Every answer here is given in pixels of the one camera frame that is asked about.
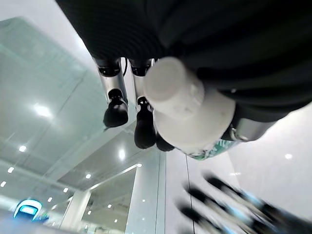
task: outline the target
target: recessed light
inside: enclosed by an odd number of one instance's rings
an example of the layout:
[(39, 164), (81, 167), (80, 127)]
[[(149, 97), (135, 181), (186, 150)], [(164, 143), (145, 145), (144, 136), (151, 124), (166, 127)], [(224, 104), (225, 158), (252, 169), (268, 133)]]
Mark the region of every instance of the recessed light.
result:
[(293, 158), (293, 155), (291, 154), (285, 154), (285, 159), (292, 159)]
[(124, 151), (124, 150), (119, 150), (119, 158), (120, 158), (121, 160), (124, 160), (125, 157), (126, 157), (125, 151)]
[(14, 167), (10, 167), (9, 169), (8, 169), (8, 173), (12, 173), (14, 171)]
[(41, 106), (38, 103), (36, 103), (34, 105), (34, 109), (39, 116), (51, 117), (51, 112), (50, 112), (49, 108), (47, 108), (46, 106)]
[(27, 149), (27, 147), (24, 146), (24, 145), (21, 145), (21, 146), (19, 147), (19, 151), (21, 151), (21, 152), (25, 152), (26, 149)]

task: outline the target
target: cable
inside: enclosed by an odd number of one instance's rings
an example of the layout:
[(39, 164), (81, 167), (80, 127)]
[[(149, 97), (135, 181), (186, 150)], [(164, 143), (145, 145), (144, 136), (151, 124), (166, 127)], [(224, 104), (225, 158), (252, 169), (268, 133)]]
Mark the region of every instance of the cable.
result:
[(127, 58), (125, 58), (125, 62), (126, 62), (126, 66), (125, 66), (125, 70), (124, 70), (124, 72), (123, 72), (123, 76), (126, 75), (127, 68), (128, 68), (128, 60), (127, 60)]

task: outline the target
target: white wall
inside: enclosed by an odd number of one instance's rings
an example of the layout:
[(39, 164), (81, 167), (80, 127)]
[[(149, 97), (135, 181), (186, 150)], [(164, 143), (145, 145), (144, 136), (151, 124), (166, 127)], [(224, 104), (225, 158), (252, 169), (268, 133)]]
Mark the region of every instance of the white wall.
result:
[[(241, 143), (233, 149), (204, 161), (197, 161), (174, 150), (167, 153), (166, 174), (166, 234), (181, 233), (192, 228), (192, 222), (182, 217), (175, 201), (184, 199), (208, 217), (209, 209), (184, 193), (183, 183), (198, 186), (215, 199), (233, 203), (210, 186), (202, 177), (213, 172), (233, 186), (252, 192), (297, 216), (312, 219), (312, 104), (289, 114), (274, 125), (261, 139)], [(203, 233), (194, 225), (196, 234)]]
[(233, 166), (240, 172), (237, 177), (243, 189), (310, 220), (311, 117), (310, 104), (280, 120), (258, 141), (229, 150)]
[(184, 201), (191, 204), (190, 196), (183, 186), (188, 183), (187, 160), (183, 153), (173, 150), (166, 158), (166, 222), (165, 234), (182, 234), (183, 231), (193, 233), (193, 223), (184, 217), (176, 207), (176, 203)]
[[(142, 164), (142, 167), (136, 169), (126, 234), (156, 232), (157, 210), (162, 212), (161, 206), (157, 206), (158, 194), (161, 193), (158, 191), (160, 159), (159, 151), (147, 150), (146, 157), (138, 162)], [(159, 218), (158, 221), (160, 222), (158, 228), (161, 228), (161, 219)]]

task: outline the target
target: white cylinder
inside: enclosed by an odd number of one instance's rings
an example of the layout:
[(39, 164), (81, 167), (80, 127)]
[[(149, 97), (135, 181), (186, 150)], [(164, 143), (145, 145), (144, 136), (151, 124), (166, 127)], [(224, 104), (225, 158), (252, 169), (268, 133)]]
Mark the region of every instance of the white cylinder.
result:
[(188, 119), (203, 102), (204, 85), (180, 60), (167, 57), (147, 72), (144, 93), (157, 111), (175, 119)]
[(189, 155), (208, 152), (230, 125), (235, 102), (204, 86), (176, 58), (164, 58), (144, 80), (160, 135)]

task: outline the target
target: column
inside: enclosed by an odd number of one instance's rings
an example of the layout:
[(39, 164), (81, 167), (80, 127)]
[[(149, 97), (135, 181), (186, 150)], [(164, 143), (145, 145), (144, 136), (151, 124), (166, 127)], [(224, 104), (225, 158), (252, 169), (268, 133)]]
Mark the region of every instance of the column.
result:
[(77, 191), (74, 193), (60, 225), (61, 229), (78, 231), (79, 223), (88, 205), (90, 196), (90, 191)]

